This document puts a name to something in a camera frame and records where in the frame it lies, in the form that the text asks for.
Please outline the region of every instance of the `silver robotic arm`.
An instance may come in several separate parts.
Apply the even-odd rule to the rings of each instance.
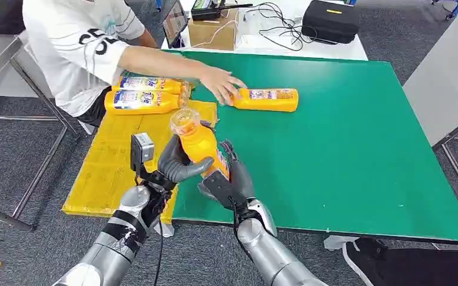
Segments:
[[[315,277],[277,238],[273,218],[255,198],[252,180],[238,161],[232,146],[222,145],[229,156],[229,182],[214,172],[198,185],[204,195],[234,212],[235,235],[269,286],[327,286]],[[143,163],[153,157],[153,143],[146,133],[131,139],[131,169],[137,174],[133,186],[120,199],[92,247],[80,262],[54,286],[116,286],[131,267],[150,230],[159,221],[176,183],[205,172],[212,158],[191,164],[177,136],[169,141],[158,163],[158,171],[148,173]]]
[[[144,185],[128,189],[86,255],[53,285],[120,285],[149,230],[156,223],[157,216],[146,221],[143,219],[143,214],[151,213],[153,209],[150,206],[154,202],[150,199],[154,193],[157,191],[153,187]]]
[[[221,143],[228,155],[231,182],[215,172],[198,184],[199,191],[234,212],[235,234],[269,286],[327,286],[313,275],[277,239],[277,230],[265,204],[255,198],[252,180],[231,144]]]

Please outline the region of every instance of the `bottle lying on table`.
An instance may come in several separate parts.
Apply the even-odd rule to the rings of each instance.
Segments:
[[[293,112],[298,107],[299,94],[292,88],[247,89],[240,88],[241,99],[233,97],[238,109]]]
[[[167,113],[184,108],[190,98],[190,85],[183,82],[180,93],[165,91],[112,90],[106,94],[106,112],[115,115],[139,115]]]
[[[121,76],[118,85],[112,86],[114,91],[165,91],[180,94],[182,86],[190,83],[184,80],[167,79],[165,77]]]

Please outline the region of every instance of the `green board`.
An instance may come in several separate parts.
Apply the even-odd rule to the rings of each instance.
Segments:
[[[218,107],[277,227],[458,242],[458,202],[388,63],[183,52],[251,88],[296,88],[294,113]],[[207,89],[193,92],[213,101]],[[233,215],[181,183],[173,220]]]

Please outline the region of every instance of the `plastic bottle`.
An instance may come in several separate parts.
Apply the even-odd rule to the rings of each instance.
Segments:
[[[293,112],[298,107],[299,94],[292,88],[247,89],[240,88],[241,99],[233,98],[238,109]]]
[[[106,112],[115,115],[166,113],[184,108],[190,98],[190,86],[182,85],[179,95],[164,91],[110,91],[104,99]]]
[[[206,157],[212,157],[215,160],[210,169],[201,174],[203,178],[220,170],[229,180],[227,161],[217,148],[215,135],[209,128],[201,125],[200,116],[196,110],[190,108],[178,110],[171,116],[169,127],[180,137],[183,150],[191,161],[197,163]]]
[[[112,86],[114,91],[165,91],[180,94],[185,81],[164,77],[121,76],[119,84]]]

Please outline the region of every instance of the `black shoe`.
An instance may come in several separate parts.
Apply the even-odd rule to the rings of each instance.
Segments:
[[[384,258],[385,250],[387,248],[376,240],[359,238],[343,244],[343,257],[367,286],[385,286],[376,269],[377,261]]]

